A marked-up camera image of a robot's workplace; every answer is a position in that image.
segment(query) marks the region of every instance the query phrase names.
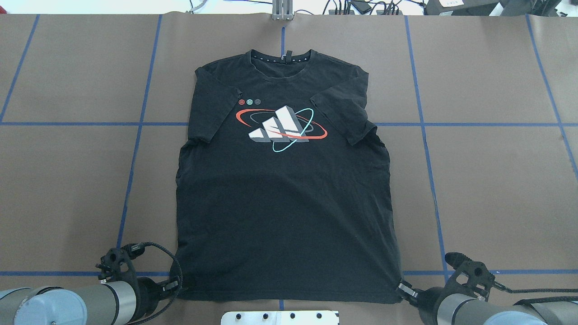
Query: adidas logo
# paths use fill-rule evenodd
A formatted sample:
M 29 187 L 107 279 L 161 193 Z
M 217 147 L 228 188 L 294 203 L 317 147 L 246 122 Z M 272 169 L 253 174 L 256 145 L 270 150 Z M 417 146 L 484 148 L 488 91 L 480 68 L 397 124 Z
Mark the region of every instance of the adidas logo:
M 249 132 L 255 142 L 308 142 L 303 137 L 303 127 L 293 108 L 283 106 L 275 111 L 275 116 L 264 121 L 263 127 Z

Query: metal bracket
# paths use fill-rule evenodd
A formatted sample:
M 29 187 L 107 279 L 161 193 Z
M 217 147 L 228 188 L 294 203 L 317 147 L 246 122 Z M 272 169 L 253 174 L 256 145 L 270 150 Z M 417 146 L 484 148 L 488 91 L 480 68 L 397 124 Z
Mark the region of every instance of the metal bracket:
M 293 0 L 273 0 L 273 20 L 293 20 Z

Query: black cable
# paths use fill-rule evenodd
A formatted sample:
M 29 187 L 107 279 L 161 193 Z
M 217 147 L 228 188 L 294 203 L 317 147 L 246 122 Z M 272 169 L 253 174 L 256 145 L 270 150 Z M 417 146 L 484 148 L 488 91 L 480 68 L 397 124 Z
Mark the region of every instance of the black cable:
M 168 254 L 173 261 L 175 261 L 175 264 L 177 265 L 177 269 L 179 270 L 179 287 L 177 288 L 177 291 L 175 292 L 175 295 L 171 298 L 171 300 L 169 301 L 169 303 L 164 306 L 164 308 L 162 308 L 158 313 L 154 314 L 153 316 L 147 317 L 143 320 L 139 320 L 138 322 L 133 322 L 133 323 L 128 323 L 127 325 L 140 325 L 142 323 L 148 322 L 149 320 L 156 318 L 158 315 L 162 314 L 165 312 L 165 310 L 167 310 L 167 308 L 170 307 L 170 305 L 173 304 L 173 302 L 175 301 L 176 297 L 179 295 L 181 289 L 183 288 L 183 269 L 181 269 L 180 267 L 180 263 L 177 260 L 177 257 L 175 255 L 173 255 L 173 253 L 171 253 L 168 249 L 162 247 L 161 245 L 157 244 L 157 243 L 153 243 L 153 242 L 146 242 L 144 243 L 145 247 L 148 246 L 155 246 L 156 248 L 162 250 L 163 252 L 165 252 L 166 254 Z
M 578 289 L 518 289 L 518 290 L 513 290 L 513 289 L 510 289 L 499 282 L 494 282 L 494 288 L 496 288 L 500 291 L 504 291 L 504 292 L 512 293 L 512 294 L 536 293 L 536 292 L 566 292 L 566 293 L 578 292 Z
M 403 0 L 399 0 L 398 3 L 395 4 L 395 15 L 399 15 L 399 4 L 402 2 Z
M 372 14 L 375 7 L 377 7 L 377 5 L 380 3 L 383 4 L 383 11 L 385 12 L 385 10 L 387 9 L 387 3 L 385 3 L 384 1 L 378 1 L 376 4 L 373 5 L 373 8 L 371 8 L 371 11 L 369 12 L 369 14 Z
M 425 7 L 425 3 L 424 3 L 424 2 L 417 2 L 417 1 L 414 1 L 414 0 L 402 0 L 402 1 L 413 2 L 413 3 L 415 3 L 416 5 L 419 5 L 419 6 L 421 6 L 421 7 Z
M 296 10 L 296 11 L 295 11 L 295 13 L 298 13 L 298 12 L 306 12 L 306 13 L 309 13 L 309 14 L 314 14 L 314 13 L 312 13 L 312 12 L 310 12 L 310 11 L 305 10 L 305 9 L 299 9 L 299 10 Z
M 390 12 L 393 12 L 393 11 L 394 11 L 394 3 L 392 1 L 392 2 L 390 2 L 389 5 L 387 5 L 387 9 L 384 10 L 383 13 L 381 13 L 381 14 L 390 14 Z
M 349 1 L 350 2 L 365 2 L 365 3 L 368 3 L 370 5 L 375 5 L 375 4 L 379 3 L 379 2 L 371 2 L 371 1 L 363 1 L 363 0 L 349 0 Z
M 331 0 L 327 0 L 327 3 L 325 4 L 325 7 L 323 8 L 323 12 L 321 14 L 325 14 L 325 10 L 327 10 L 327 6 L 329 5 L 329 2 Z
M 565 296 L 565 297 L 550 297 L 550 298 L 538 298 L 538 299 L 522 299 L 514 304 L 516 305 L 529 305 L 529 304 L 541 304 L 543 302 L 560 302 L 560 301 L 578 301 L 577 296 Z

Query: printed graphic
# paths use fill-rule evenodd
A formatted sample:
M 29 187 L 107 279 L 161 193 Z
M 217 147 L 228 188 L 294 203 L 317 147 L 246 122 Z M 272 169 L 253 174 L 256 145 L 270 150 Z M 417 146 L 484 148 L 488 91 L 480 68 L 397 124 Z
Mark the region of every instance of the printed graphic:
M 298 115 L 302 112 L 310 112 L 309 118 Z M 244 121 L 243 115 L 248 115 L 248 124 Z M 273 142 L 273 151 L 282 152 L 292 146 L 295 142 L 309 142 L 309 140 L 319 140 L 327 136 L 327 130 L 313 121 L 314 111 L 311 108 L 304 108 L 294 112 L 293 108 L 283 106 L 278 110 L 272 109 L 243 109 L 236 117 L 237 120 L 248 127 L 257 127 L 249 132 L 249 138 L 255 142 Z M 275 143 L 283 142 L 284 147 L 278 148 Z

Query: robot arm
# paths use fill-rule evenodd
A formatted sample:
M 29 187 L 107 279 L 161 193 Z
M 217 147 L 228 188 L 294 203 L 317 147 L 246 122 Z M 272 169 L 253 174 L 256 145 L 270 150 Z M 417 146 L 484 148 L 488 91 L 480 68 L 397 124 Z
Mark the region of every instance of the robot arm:
M 144 323 L 166 310 L 181 288 L 179 276 L 155 283 L 149 278 L 137 278 L 131 260 L 155 243 L 129 244 L 112 248 L 101 257 L 100 285 L 66 290 L 60 287 L 19 288 L 0 291 L 0 325 L 122 325 L 151 315 L 159 301 L 172 300 Z
M 482 262 L 475 262 L 461 253 L 447 253 L 446 262 L 455 273 L 445 287 L 428 290 L 412 289 L 402 281 L 398 293 L 418 308 L 425 325 L 576 325 L 578 297 L 555 297 L 521 300 L 502 307 L 487 301 L 492 287 L 509 293 L 544 292 L 512 290 L 495 281 L 495 276 Z M 457 278 L 466 275 L 468 281 L 459 284 Z M 552 289 L 549 292 L 578 292 L 574 289 Z

